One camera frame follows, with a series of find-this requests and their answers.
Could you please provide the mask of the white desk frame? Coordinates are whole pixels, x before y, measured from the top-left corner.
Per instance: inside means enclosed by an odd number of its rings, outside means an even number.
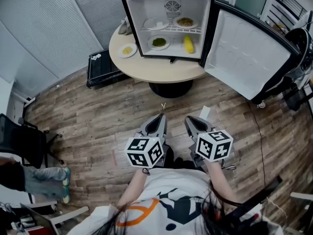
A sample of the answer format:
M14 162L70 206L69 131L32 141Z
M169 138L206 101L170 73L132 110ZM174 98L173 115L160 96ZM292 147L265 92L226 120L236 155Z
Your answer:
M74 210L74 211L71 211L69 213L66 213L66 214L62 214L60 216L57 216L57 217L53 217L53 218L49 218L49 221L53 224L53 225L56 225L56 224L60 224L60 223L63 223L65 221L68 221L70 219L73 219L85 212L88 212L89 211L89 207L88 206L84 206L84 207L81 207L77 210Z

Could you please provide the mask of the plate of green food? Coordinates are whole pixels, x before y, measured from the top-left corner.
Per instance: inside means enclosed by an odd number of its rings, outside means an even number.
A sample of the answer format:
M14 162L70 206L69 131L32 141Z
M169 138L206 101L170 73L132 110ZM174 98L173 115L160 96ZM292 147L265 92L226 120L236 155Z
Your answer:
M152 50L163 50L169 47L171 44L171 39L165 35L156 35L151 37L147 45Z

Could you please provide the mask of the person's left forearm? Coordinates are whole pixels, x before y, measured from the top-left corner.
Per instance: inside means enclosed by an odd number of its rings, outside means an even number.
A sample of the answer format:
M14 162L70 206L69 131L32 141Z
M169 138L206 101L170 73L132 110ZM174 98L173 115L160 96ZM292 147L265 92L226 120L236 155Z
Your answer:
M128 187L117 203L118 209L121 209L123 206L131 204L138 199L143 192L148 175L150 175L150 173L146 168L139 168L136 170Z

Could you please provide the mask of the grey folded cloth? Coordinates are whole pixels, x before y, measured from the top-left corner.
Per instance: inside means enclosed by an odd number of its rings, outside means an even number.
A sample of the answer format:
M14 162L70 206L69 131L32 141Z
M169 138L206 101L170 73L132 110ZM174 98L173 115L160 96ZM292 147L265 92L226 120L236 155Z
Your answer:
M121 20L121 25L119 27L118 34L119 35L130 35L132 33L133 32L132 32L128 17L125 17L125 19Z

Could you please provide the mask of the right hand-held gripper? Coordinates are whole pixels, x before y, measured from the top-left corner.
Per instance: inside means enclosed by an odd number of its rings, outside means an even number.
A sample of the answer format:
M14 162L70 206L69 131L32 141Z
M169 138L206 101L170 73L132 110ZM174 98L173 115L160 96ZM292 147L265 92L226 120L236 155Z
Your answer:
M194 116L187 116L184 124L194 141L189 149L195 167L204 166L204 161L219 162L229 157L233 138L225 130L213 131L211 123Z

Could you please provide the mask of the person's right forearm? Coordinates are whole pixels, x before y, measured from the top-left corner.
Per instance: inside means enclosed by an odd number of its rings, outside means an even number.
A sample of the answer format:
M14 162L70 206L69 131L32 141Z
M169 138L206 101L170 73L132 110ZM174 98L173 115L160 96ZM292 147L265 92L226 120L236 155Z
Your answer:
M236 197L234 191L230 187L223 170L219 162L205 161L209 177L211 179L214 190L222 198L222 200L228 200L238 203L239 200Z

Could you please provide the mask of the black round table base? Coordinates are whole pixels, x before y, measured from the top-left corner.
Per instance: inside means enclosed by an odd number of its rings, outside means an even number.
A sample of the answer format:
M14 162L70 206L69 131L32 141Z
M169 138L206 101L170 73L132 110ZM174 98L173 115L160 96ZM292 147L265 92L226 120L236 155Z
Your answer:
M178 83L148 83L151 90L163 98L178 98L185 95L192 87L193 80Z

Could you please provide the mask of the yellow corn cob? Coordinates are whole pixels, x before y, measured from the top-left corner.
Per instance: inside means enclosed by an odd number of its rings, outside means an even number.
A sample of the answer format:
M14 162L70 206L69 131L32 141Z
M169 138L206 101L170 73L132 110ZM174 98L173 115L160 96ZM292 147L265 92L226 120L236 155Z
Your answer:
M184 36L184 48L187 53L194 53L194 45L190 36Z

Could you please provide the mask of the plate of pale yellow food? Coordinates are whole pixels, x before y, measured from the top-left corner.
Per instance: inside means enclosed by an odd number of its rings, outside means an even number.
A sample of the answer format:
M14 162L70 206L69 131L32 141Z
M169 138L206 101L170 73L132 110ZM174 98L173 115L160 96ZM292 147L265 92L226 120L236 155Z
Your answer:
M129 58L137 52L136 44L124 44L117 52L120 58Z

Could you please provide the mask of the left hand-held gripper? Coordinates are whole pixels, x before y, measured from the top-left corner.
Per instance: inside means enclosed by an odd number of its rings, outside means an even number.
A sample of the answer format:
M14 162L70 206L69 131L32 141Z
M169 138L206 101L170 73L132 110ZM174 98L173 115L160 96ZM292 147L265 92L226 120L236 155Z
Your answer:
M139 132L130 137L124 153L133 167L164 167L169 146L165 143L167 118L158 114L144 122Z

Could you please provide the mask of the black mini fridge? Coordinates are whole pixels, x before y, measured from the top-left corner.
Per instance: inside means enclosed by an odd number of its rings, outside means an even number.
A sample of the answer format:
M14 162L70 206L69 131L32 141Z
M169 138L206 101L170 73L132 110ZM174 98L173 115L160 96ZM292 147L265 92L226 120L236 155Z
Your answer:
M295 67L300 51L264 22L228 4L224 0L122 0L143 57L197 61L204 71L246 99L262 98ZM202 34L143 32L148 18L166 17L169 24L178 16L198 22ZM171 44L152 50L148 40L165 35ZM184 36L190 36L194 53L184 48Z

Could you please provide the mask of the black floor crate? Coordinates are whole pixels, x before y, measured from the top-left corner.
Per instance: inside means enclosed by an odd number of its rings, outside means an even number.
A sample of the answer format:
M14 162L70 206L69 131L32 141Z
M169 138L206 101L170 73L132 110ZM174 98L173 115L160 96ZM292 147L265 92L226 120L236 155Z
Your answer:
M91 56L101 54L101 58L91 60ZM89 56L87 83L88 88L98 88L128 79L129 76L120 71L112 62L109 51L101 51Z

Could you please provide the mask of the white desk leg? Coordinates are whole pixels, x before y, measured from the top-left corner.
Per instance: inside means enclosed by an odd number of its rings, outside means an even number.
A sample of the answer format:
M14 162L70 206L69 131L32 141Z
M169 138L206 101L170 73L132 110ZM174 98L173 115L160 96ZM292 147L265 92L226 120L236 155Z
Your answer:
M24 108L27 107L27 106L29 106L31 103L33 103L33 102L36 100L35 97L33 97L33 98L31 98L31 99L26 99L26 98L20 96L19 94L17 94L16 92L11 92L11 94L12 94L13 96L17 97L21 102L24 103L24 105L23 105Z

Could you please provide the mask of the black shell office chair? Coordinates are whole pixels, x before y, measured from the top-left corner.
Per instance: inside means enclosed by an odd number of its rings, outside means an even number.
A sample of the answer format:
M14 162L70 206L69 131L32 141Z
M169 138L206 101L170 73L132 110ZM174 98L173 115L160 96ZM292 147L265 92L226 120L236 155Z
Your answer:
M286 39L300 51L295 67L285 76L291 83L283 92L287 106L297 111L302 104L313 100L313 83L310 82L313 79L313 37L305 27L301 27L288 32Z

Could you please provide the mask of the storage rack with black bars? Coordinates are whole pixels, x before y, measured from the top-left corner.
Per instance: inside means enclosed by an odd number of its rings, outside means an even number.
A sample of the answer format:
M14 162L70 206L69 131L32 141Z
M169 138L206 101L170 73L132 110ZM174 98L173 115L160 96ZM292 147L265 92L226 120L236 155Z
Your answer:
M307 13L296 0L273 0L265 22L280 35L286 35Z

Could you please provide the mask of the person's white printed shirt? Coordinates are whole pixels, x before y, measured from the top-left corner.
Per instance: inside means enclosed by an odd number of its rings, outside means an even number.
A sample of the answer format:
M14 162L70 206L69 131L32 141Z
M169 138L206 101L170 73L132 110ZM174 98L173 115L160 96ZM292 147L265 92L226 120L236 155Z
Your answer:
M131 204L99 206L68 235L283 235L280 225L222 200L208 172L153 168Z

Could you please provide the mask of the plate of brown yellow food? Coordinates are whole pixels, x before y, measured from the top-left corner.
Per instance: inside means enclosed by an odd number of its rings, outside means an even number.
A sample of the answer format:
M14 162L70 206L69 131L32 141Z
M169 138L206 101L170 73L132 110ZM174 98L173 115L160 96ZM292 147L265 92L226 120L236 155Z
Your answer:
M198 22L189 17L178 16L173 19L173 25L183 29L192 29L198 26Z

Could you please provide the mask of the person's black trousers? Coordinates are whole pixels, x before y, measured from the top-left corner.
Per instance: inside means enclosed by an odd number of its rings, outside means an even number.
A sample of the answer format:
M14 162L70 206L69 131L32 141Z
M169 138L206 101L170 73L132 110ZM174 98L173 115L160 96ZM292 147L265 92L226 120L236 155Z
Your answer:
M168 147L167 149L163 167L170 169L191 169L205 172L202 167L196 167L193 161L183 160L181 157L174 159L174 152L171 147Z

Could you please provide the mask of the white card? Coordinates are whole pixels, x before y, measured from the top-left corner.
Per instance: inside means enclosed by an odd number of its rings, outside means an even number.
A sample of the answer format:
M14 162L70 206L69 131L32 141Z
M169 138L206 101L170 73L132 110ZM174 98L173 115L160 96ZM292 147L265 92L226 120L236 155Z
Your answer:
M203 106L201 112L200 112L200 115L199 117L204 119L204 120L207 120L208 116L209 116L209 113L210 113L210 108L207 107L207 106Z

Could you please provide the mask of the red book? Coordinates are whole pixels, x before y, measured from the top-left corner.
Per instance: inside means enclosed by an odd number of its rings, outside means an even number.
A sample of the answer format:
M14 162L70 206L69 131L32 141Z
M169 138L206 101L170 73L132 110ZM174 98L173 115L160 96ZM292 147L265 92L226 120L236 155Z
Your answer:
M26 235L46 235L46 230L43 226L36 226L25 229L25 233Z

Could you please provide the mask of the white plastic grid rack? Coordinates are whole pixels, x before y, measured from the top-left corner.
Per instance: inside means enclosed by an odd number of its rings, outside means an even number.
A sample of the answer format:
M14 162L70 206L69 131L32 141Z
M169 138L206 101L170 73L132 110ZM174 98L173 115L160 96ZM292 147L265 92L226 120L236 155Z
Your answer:
M173 24L168 25L166 28L163 29L157 29L157 30L151 30L151 29L147 29L145 27L141 28L141 31L143 32L148 32L148 31L152 31L152 32L175 32L175 33L184 33L184 34L202 34L202 29L201 27L195 27L195 28L180 28L177 27Z

